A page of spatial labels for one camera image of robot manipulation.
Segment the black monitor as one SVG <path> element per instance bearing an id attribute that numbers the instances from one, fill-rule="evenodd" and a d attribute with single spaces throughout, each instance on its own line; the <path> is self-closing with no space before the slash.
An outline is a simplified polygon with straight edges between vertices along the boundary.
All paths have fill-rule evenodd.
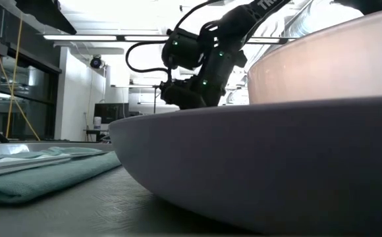
<path id="1" fill-rule="evenodd" d="M 100 117 L 102 124 L 110 124 L 128 116 L 128 103 L 96 103 L 94 107 L 94 117 Z"/>

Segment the dark framed glass wall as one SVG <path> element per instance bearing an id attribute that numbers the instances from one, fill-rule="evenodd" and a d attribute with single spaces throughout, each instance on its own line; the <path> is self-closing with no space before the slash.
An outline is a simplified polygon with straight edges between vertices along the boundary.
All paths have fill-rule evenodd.
<path id="1" fill-rule="evenodd" d="M 14 140 L 54 137 L 60 50 L 33 34 L 0 38 L 0 133 Z"/>

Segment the lavender plate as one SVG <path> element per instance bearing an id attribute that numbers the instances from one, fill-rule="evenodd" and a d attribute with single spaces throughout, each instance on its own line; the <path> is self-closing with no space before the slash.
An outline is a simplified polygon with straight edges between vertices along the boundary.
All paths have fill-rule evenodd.
<path id="1" fill-rule="evenodd" d="M 142 115 L 109 135 L 133 179 L 205 217 L 262 234 L 382 236 L 382 97 Z"/>

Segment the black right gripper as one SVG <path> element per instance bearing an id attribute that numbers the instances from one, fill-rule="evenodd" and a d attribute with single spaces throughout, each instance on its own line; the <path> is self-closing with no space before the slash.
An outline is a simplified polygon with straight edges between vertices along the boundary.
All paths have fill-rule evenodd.
<path id="1" fill-rule="evenodd" d="M 167 80 L 159 85 L 161 99 L 180 109 L 216 107 L 223 96 L 223 84 L 192 76 L 185 80 Z"/>

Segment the white ceiling pipe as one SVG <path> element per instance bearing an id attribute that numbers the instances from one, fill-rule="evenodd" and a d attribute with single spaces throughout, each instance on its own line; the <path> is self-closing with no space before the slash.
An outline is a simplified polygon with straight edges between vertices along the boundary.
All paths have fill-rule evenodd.
<path id="1" fill-rule="evenodd" d="M 125 51 L 122 48 L 112 47 L 69 47 L 72 54 L 83 55 L 124 55 Z"/>

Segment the long ceiling light rail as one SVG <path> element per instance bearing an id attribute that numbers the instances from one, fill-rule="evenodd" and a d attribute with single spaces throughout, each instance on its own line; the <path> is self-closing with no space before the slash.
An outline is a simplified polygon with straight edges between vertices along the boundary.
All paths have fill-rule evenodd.
<path id="1" fill-rule="evenodd" d="M 46 40 L 51 41 L 119 41 L 138 43 L 142 41 L 165 41 L 168 36 L 163 35 L 63 35 L 63 34 L 46 34 L 43 35 Z M 283 45 L 296 38 L 274 38 L 274 37 L 252 37 L 248 44 L 267 44 L 267 45 Z"/>

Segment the black metal frame stand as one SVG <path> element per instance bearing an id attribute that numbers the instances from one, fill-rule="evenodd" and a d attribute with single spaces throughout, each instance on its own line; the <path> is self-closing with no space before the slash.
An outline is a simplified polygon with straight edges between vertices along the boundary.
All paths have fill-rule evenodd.
<path id="1" fill-rule="evenodd" d="M 159 86 L 154 85 L 153 88 L 154 88 L 153 113 L 156 114 L 157 98 L 160 96 L 160 93 L 157 92 L 159 90 Z"/>

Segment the black round ceiling fixture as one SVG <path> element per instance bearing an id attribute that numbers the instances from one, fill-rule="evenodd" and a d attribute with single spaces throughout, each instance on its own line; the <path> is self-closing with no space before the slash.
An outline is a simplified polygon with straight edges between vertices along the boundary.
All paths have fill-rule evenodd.
<path id="1" fill-rule="evenodd" d="M 104 67 L 104 62 L 101 59 L 101 55 L 94 55 L 90 61 L 90 66 L 94 69 L 101 69 Z"/>

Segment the teal napkin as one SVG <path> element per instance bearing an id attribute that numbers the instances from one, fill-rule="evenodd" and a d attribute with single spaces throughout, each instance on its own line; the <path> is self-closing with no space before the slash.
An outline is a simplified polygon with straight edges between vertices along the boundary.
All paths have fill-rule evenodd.
<path id="1" fill-rule="evenodd" d="M 0 159 L 34 159 L 59 155 L 70 155 L 72 158 L 0 175 L 0 204 L 26 203 L 121 166 L 115 152 L 88 147 L 50 147 L 41 151 L 0 154 Z"/>

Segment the small dark table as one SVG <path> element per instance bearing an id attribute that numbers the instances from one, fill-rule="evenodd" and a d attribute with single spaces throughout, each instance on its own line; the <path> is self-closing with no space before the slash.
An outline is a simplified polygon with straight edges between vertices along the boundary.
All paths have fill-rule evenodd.
<path id="1" fill-rule="evenodd" d="M 109 135 L 108 130 L 84 129 L 86 142 L 102 142 Z"/>

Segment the silver ventilation duct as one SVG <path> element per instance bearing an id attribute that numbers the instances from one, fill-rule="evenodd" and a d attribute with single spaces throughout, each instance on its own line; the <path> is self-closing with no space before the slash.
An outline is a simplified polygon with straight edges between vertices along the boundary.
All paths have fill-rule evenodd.
<path id="1" fill-rule="evenodd" d="M 287 26 L 282 36 L 301 38 L 313 32 L 362 17 L 364 14 L 353 7 L 347 7 L 335 0 L 313 0 Z"/>

